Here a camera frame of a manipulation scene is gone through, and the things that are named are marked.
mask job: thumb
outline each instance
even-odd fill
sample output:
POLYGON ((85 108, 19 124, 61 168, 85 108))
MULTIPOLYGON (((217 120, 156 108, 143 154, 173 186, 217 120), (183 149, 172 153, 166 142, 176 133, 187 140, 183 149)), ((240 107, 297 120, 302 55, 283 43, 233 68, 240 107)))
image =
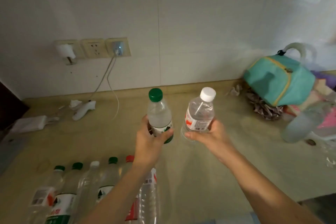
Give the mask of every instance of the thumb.
POLYGON ((201 143, 204 143, 206 140, 206 133, 185 132, 184 135, 191 140, 199 141, 201 143))
POLYGON ((159 136, 159 140, 162 141, 163 143, 172 135, 174 134, 174 129, 170 128, 167 131, 163 132, 160 136, 159 136))

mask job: purple object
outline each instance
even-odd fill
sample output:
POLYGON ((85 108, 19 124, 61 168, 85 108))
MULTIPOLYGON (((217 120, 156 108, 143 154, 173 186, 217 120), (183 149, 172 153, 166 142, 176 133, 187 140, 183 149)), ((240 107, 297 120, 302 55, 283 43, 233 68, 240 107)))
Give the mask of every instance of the purple object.
POLYGON ((311 71, 311 72, 313 73, 313 75, 315 75, 317 79, 325 79, 325 84, 329 88, 333 89, 334 87, 336 87, 336 76, 317 71, 311 71))

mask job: forearm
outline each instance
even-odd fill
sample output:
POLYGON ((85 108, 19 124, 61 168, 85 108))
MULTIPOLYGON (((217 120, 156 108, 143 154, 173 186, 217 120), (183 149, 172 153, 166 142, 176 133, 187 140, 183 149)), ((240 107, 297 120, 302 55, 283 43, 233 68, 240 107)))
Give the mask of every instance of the forearm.
POLYGON ((144 182, 147 168, 133 166, 80 224, 120 224, 144 182))
POLYGON ((320 224, 308 210, 294 202, 237 150, 227 156, 227 167, 238 181, 262 224, 320 224))

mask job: countertop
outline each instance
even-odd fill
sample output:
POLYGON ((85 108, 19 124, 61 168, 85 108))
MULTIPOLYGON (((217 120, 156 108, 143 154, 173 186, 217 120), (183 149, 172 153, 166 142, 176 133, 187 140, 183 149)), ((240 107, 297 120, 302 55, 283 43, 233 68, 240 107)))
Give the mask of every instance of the countertop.
MULTIPOLYGON (((252 211, 228 169, 203 145, 192 145, 180 136, 188 102, 201 86, 163 89, 175 133, 163 146, 156 165, 160 223, 193 223, 252 211)), ((336 171, 326 166, 319 145, 284 142, 279 135, 284 121, 263 120, 244 96, 225 96, 227 88, 219 83, 216 87, 216 117, 225 124, 237 149, 275 185, 295 201, 336 192, 336 171)), ((111 156, 118 157, 119 164, 125 163, 125 157, 134 153, 136 131, 146 113, 146 92, 148 89, 141 94, 135 90, 128 96, 117 92, 120 109, 114 120, 117 102, 111 92, 103 92, 92 98, 97 100, 96 109, 81 120, 73 121, 73 112, 69 112, 59 123, 23 134, 25 148, 0 177, 0 222, 19 223, 22 215, 18 213, 25 211, 34 189, 55 165, 65 165, 69 171, 73 162, 81 161, 86 170, 92 160, 106 166, 111 156)), ((50 115, 68 104, 65 100, 85 96, 31 100, 25 116, 50 115)))

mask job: wall outlet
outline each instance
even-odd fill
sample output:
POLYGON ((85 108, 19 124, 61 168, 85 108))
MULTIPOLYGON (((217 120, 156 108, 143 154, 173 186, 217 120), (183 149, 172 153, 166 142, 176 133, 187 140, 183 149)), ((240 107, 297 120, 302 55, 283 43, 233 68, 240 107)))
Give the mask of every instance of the wall outlet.
POLYGON ((107 52, 104 39, 83 39, 81 42, 88 59, 113 57, 107 52))
POLYGON ((73 49, 73 52, 74 54, 76 55, 76 58, 77 59, 86 59, 86 56, 83 52, 83 49, 81 47, 81 44, 78 40, 56 40, 54 41, 54 45, 57 46, 57 45, 61 45, 61 44, 69 44, 71 45, 72 49, 73 49))
POLYGON ((105 40, 107 52, 111 57, 115 55, 115 47, 117 42, 123 42, 123 52, 119 57, 131 56, 131 50, 128 45, 127 37, 108 38, 105 40))

